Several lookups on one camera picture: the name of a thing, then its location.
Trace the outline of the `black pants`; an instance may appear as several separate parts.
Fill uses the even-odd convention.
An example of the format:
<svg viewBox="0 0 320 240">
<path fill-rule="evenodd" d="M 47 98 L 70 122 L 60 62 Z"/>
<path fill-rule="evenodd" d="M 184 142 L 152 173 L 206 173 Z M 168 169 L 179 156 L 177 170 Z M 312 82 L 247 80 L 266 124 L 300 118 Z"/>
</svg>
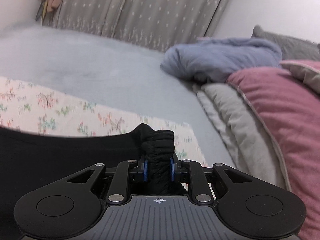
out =
<svg viewBox="0 0 320 240">
<path fill-rule="evenodd" d="M 148 181 L 138 186 L 148 194 L 186 193 L 172 181 L 170 158 L 174 133 L 138 125 L 129 133 L 106 137 L 62 138 L 1 128 L 1 239 L 21 235 L 14 206 L 26 193 L 81 171 L 96 163 L 116 167 L 122 161 L 148 161 Z"/>
</svg>

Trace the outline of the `light blue bed sheet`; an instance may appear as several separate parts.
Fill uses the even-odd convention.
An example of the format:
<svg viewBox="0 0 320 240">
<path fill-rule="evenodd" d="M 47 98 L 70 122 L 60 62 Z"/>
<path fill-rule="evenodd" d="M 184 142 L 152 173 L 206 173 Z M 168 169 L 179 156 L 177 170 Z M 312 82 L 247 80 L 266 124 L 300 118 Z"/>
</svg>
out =
<svg viewBox="0 0 320 240">
<path fill-rule="evenodd" d="M 1 31 L 1 75 L 93 103 L 189 124 L 208 163 L 233 161 L 192 86 L 160 69 L 163 54 L 38 25 Z"/>
</svg>

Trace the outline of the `blue grey blanket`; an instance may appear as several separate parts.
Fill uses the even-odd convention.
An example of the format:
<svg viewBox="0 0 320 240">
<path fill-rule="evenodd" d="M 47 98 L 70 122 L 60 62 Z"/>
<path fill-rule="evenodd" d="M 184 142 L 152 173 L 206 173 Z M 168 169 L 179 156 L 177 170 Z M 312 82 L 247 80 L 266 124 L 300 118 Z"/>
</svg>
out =
<svg viewBox="0 0 320 240">
<path fill-rule="evenodd" d="M 169 48 L 160 68 L 184 81 L 223 83 L 242 69 L 278 68 L 281 60 L 281 48 L 263 38 L 201 38 Z"/>
</svg>

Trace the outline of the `floral white cloth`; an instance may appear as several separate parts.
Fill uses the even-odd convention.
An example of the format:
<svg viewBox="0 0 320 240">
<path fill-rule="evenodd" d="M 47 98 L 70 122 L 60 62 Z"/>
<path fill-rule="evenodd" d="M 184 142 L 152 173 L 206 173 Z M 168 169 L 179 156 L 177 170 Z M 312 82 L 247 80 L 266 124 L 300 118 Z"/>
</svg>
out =
<svg viewBox="0 0 320 240">
<path fill-rule="evenodd" d="M 128 133 L 145 123 L 172 130 L 178 159 L 207 161 L 186 124 L 121 111 L 31 82 L 1 77 L 1 126 L 40 135 L 94 137 Z"/>
</svg>

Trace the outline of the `grey patterned curtain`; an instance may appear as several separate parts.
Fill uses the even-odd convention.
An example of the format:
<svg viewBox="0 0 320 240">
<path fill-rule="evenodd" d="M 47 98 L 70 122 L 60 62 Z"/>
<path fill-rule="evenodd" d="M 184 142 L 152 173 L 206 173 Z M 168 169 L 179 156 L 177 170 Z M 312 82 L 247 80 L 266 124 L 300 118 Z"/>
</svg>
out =
<svg viewBox="0 0 320 240">
<path fill-rule="evenodd" d="M 228 0 L 62 0 L 43 25 L 166 51 L 211 36 Z"/>
</svg>

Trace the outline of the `grey headboard cushion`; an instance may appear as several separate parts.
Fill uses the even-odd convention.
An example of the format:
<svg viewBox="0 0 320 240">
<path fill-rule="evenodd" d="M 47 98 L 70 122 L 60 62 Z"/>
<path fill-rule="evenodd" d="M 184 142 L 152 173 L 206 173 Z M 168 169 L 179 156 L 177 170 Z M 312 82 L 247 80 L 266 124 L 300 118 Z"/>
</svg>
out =
<svg viewBox="0 0 320 240">
<path fill-rule="evenodd" d="M 259 25 L 253 28 L 252 37 L 277 44 L 281 48 L 283 60 L 319 61 L 319 43 L 264 31 Z"/>
</svg>

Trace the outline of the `yellow stick by wall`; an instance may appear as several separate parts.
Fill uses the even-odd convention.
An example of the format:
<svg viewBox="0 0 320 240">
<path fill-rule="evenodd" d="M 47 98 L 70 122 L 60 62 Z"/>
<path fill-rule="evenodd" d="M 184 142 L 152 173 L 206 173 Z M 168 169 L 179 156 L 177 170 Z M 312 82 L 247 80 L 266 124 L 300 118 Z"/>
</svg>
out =
<svg viewBox="0 0 320 240">
<path fill-rule="evenodd" d="M 47 13 L 47 1 L 44 1 L 41 3 L 41 5 L 37 11 L 35 21 L 43 23 L 44 18 L 46 16 L 46 13 Z"/>
</svg>

